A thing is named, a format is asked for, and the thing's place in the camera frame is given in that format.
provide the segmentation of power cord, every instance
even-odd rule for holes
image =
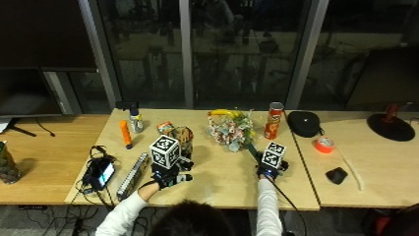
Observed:
[[[42,123],[41,123],[41,118],[39,118],[39,117],[37,117],[37,121],[38,121],[39,126],[41,126],[47,132],[50,132],[50,135],[51,135],[52,137],[55,137],[55,133],[42,125]]]
[[[303,214],[300,212],[300,210],[297,209],[293,201],[291,200],[291,198],[288,197],[288,195],[284,193],[284,191],[279,188],[277,184],[275,183],[275,181],[271,179],[271,177],[264,174],[264,176],[267,177],[267,179],[272,182],[272,184],[275,185],[276,189],[279,190],[279,192],[283,194],[283,196],[287,198],[288,202],[291,203],[291,205],[293,206],[296,212],[299,213],[300,215],[300,218],[301,218],[301,221],[303,221],[303,225],[304,225],[304,235],[307,236],[307,224],[305,224],[305,220],[304,220],[304,217],[303,217]]]

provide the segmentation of orange tape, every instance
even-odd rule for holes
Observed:
[[[336,148],[336,144],[328,137],[321,137],[316,140],[315,147],[320,152],[330,153]]]

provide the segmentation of dark hair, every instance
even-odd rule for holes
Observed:
[[[233,236],[233,228],[220,209],[185,200],[155,224],[150,236]]]

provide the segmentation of small black box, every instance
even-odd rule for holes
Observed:
[[[288,117],[292,131],[305,138],[315,137],[320,132],[319,116],[309,111],[293,111]]]

